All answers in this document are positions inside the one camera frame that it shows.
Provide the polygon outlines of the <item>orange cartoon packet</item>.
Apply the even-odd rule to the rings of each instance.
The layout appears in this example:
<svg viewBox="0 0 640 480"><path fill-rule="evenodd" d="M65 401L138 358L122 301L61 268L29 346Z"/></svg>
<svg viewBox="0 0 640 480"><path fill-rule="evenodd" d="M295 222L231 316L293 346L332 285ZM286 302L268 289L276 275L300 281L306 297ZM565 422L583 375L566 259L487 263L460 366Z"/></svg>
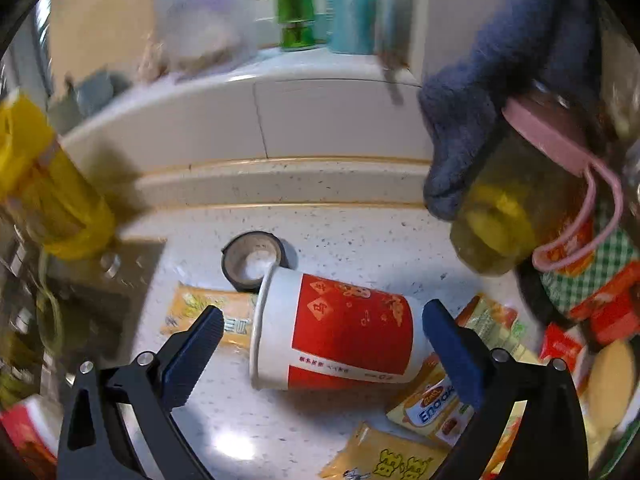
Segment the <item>orange cartoon packet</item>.
<svg viewBox="0 0 640 480"><path fill-rule="evenodd" d="M318 473L321 479L429 479L447 453L362 422Z"/></svg>

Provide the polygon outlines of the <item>yellow Enaak snack packet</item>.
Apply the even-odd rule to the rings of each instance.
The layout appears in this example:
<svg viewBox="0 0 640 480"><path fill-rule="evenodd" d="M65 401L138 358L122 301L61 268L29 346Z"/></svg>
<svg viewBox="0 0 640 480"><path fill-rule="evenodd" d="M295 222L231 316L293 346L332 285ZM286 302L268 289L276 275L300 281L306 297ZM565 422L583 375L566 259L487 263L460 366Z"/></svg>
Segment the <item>yellow Enaak snack packet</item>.
<svg viewBox="0 0 640 480"><path fill-rule="evenodd" d="M394 424L448 450L458 443L473 415L472 406L461 401L435 353L386 410Z"/></svg>

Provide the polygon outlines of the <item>steel sink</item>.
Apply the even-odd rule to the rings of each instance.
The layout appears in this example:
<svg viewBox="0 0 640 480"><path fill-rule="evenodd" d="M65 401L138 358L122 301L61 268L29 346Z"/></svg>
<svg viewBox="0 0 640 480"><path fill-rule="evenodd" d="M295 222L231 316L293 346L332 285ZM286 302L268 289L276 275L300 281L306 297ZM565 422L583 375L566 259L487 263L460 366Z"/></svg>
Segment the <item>steel sink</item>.
<svg viewBox="0 0 640 480"><path fill-rule="evenodd" d="M65 261L1 241L1 405L40 393L64 400L82 362L126 363L162 240L118 240Z"/></svg>

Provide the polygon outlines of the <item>green bottle on sill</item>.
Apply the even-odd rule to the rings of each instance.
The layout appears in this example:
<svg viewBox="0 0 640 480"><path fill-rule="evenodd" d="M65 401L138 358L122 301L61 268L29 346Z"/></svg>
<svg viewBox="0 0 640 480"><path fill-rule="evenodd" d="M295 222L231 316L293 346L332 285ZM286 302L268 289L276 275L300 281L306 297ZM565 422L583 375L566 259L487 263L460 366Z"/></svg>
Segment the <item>green bottle on sill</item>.
<svg viewBox="0 0 640 480"><path fill-rule="evenodd" d="M277 12L283 50L306 50L316 44L314 0L277 0Z"/></svg>

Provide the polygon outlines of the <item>black tape roll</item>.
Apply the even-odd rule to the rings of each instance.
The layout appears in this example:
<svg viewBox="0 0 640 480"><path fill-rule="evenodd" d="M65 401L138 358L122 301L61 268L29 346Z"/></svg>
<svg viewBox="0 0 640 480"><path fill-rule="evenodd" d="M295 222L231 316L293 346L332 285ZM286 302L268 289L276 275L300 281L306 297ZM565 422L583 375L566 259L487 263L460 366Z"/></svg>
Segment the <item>black tape roll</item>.
<svg viewBox="0 0 640 480"><path fill-rule="evenodd" d="M288 267L280 238L265 231L242 233L221 249L221 270L237 292L258 292L272 266Z"/></svg>

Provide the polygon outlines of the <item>red gold wafer packet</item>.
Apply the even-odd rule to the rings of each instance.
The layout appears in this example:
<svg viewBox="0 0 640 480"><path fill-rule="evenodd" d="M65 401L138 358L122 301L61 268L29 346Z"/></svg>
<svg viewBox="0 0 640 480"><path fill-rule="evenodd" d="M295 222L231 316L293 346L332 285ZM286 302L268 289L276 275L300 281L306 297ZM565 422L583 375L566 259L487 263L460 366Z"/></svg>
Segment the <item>red gold wafer packet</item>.
<svg viewBox="0 0 640 480"><path fill-rule="evenodd" d="M582 365L586 352L586 340L578 326L564 330L558 324L550 323L544 331L539 359L545 363L561 359L568 370L575 374Z"/></svg>

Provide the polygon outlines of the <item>yellow detergent jug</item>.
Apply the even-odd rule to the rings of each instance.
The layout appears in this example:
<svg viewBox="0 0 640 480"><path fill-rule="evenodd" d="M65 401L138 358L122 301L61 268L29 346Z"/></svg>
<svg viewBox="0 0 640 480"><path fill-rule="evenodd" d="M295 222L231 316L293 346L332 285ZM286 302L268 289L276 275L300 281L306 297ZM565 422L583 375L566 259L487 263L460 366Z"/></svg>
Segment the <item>yellow detergent jug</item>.
<svg viewBox="0 0 640 480"><path fill-rule="evenodd" d="M116 231L105 198L21 90L1 100L1 207L31 240L63 260L102 252Z"/></svg>

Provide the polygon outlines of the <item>red cap soy bottle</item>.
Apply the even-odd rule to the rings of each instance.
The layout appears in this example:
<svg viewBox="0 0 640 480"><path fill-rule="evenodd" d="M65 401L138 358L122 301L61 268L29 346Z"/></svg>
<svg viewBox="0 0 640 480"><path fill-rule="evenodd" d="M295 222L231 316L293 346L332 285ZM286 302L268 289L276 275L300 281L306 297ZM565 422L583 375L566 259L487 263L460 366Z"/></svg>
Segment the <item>red cap soy bottle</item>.
<svg viewBox="0 0 640 480"><path fill-rule="evenodd" d="M594 252L566 270L541 273L527 259L516 268L518 288L542 326L578 327L600 350L639 333L639 226L618 228Z"/></svg>

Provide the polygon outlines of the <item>glass jar pink lid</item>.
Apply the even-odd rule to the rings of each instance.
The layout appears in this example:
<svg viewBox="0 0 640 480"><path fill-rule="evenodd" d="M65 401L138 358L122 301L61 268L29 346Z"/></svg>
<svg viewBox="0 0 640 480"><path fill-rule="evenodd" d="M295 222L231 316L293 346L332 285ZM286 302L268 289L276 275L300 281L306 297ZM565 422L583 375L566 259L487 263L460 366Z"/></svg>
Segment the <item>glass jar pink lid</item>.
<svg viewBox="0 0 640 480"><path fill-rule="evenodd" d="M620 178L588 148L576 110L532 90L506 100L498 131L452 222L459 259L484 275L524 260L540 272L586 261L620 223L624 194Z"/></svg>

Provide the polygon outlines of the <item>red paper cup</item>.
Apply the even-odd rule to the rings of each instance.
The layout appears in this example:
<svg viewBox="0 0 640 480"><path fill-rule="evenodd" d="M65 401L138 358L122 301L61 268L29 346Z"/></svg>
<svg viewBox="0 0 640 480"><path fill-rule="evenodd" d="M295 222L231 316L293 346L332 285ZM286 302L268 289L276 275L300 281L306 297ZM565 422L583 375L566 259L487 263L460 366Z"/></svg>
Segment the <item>red paper cup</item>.
<svg viewBox="0 0 640 480"><path fill-rule="evenodd" d="M421 301L272 266L250 337L252 387L406 384L432 354Z"/></svg>

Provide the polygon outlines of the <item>dark blue hanging cloth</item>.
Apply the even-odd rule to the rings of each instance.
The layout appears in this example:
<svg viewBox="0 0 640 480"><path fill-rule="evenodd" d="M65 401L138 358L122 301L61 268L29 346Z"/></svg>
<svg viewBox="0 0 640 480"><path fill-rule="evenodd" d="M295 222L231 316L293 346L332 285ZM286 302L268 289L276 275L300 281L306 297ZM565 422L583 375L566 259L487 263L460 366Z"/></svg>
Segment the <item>dark blue hanging cloth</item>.
<svg viewBox="0 0 640 480"><path fill-rule="evenodd" d="M434 156L423 187L436 218L451 221L495 145L506 100L539 82L588 108L600 96L597 0L510 0L480 30L471 53L424 80L418 94Z"/></svg>

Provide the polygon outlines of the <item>wooden cutting board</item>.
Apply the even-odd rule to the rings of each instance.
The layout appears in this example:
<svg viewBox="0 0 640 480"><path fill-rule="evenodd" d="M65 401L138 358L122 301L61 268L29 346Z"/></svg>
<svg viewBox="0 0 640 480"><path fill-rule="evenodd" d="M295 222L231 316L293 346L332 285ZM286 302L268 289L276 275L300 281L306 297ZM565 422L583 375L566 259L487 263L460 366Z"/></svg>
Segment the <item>wooden cutting board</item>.
<svg viewBox="0 0 640 480"><path fill-rule="evenodd" d="M155 28L153 0L51 0L48 44L54 94L101 68L132 79Z"/></svg>

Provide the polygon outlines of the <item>teal spray bottle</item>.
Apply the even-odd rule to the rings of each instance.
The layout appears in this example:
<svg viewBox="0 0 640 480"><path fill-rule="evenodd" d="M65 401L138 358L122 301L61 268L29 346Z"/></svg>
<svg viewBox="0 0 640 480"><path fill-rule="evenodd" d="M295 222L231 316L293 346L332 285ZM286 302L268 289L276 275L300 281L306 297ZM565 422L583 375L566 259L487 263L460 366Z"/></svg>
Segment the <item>teal spray bottle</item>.
<svg viewBox="0 0 640 480"><path fill-rule="evenodd" d="M370 55L374 51L376 0L326 0L329 45L341 54Z"/></svg>

